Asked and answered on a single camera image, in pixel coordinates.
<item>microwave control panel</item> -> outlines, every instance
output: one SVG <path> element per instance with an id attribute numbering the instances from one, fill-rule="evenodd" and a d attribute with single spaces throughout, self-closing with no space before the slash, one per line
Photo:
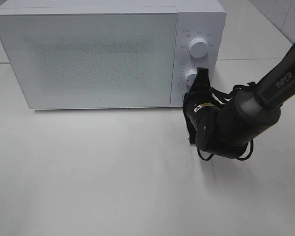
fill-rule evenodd
<path id="1" fill-rule="evenodd" d="M 182 106 L 197 67 L 209 68 L 212 80 L 225 19 L 225 12 L 178 13 L 171 107 Z"/>

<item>cable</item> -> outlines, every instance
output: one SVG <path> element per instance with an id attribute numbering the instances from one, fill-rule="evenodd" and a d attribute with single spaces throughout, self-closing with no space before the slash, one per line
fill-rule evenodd
<path id="1" fill-rule="evenodd" d="M 255 87 L 256 87 L 256 83 L 255 82 L 249 82 L 247 86 L 246 85 L 235 85 L 233 87 L 233 90 L 230 93 L 228 93 L 228 94 L 227 93 L 224 93 L 224 92 L 221 92 L 219 90 L 216 90 L 213 87 L 211 87 L 209 91 L 212 94 L 214 94 L 215 97 L 218 100 L 220 100 L 222 103 L 225 104 L 225 103 L 228 102 L 226 99 L 228 99 L 228 100 L 232 99 L 239 90 L 242 89 L 242 90 L 245 90 L 245 91 L 251 91 L 251 90 L 254 90 Z"/>
<path id="2" fill-rule="evenodd" d="M 244 158 L 237 157 L 236 159 L 239 160 L 239 161 L 248 160 L 251 157 L 253 151 L 254 151 L 254 141 L 251 140 L 250 141 L 250 150 L 249 150 L 248 155 L 246 157 L 244 157 Z"/>
<path id="3" fill-rule="evenodd" d="M 203 158 L 203 156 L 201 155 L 201 153 L 200 153 L 200 150 L 199 150 L 199 149 L 197 149 L 197 152 L 198 152 L 198 155 L 199 155 L 199 157 L 200 157 L 202 160 L 204 160 L 204 161 L 209 161 L 209 160 L 211 160 L 211 159 L 212 159 L 212 157 L 214 156 L 214 154 L 211 154 L 210 156 L 208 156 L 208 158 L 207 158 L 207 159 L 204 159 L 204 158 Z"/>

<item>table surface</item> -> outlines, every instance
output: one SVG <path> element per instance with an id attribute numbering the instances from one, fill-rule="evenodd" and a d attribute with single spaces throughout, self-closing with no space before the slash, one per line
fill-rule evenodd
<path id="1" fill-rule="evenodd" d="M 258 81 L 290 42 L 247 0 L 213 86 Z M 295 96 L 245 162 L 200 161 L 181 109 L 33 111 L 0 45 L 0 236 L 295 236 Z"/>

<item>white knob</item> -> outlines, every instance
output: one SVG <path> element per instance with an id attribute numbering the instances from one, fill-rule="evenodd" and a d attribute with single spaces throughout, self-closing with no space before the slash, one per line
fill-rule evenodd
<path id="1" fill-rule="evenodd" d="M 189 43 L 190 55 L 194 58 L 202 58 L 207 54 L 208 40 L 202 36 L 192 39 Z"/>
<path id="2" fill-rule="evenodd" d="M 189 86 L 189 87 L 192 86 L 193 81 L 195 80 L 196 76 L 197 76 L 197 70 L 188 70 L 185 73 L 185 81 L 186 81 L 187 86 Z"/>

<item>black robotic arm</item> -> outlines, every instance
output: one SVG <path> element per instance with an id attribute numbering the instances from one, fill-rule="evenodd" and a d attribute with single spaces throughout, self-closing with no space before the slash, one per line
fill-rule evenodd
<path id="1" fill-rule="evenodd" d="M 210 160 L 214 154 L 247 160 L 253 151 L 253 139 L 276 124 L 280 107 L 294 94 L 295 43 L 258 83 L 236 85 L 229 94 L 210 86 L 208 69 L 197 68 L 197 77 L 183 104 L 189 142 L 196 144 L 203 160 Z M 241 158 L 249 143 L 249 154 Z M 201 150 L 211 155 L 204 159 Z"/>

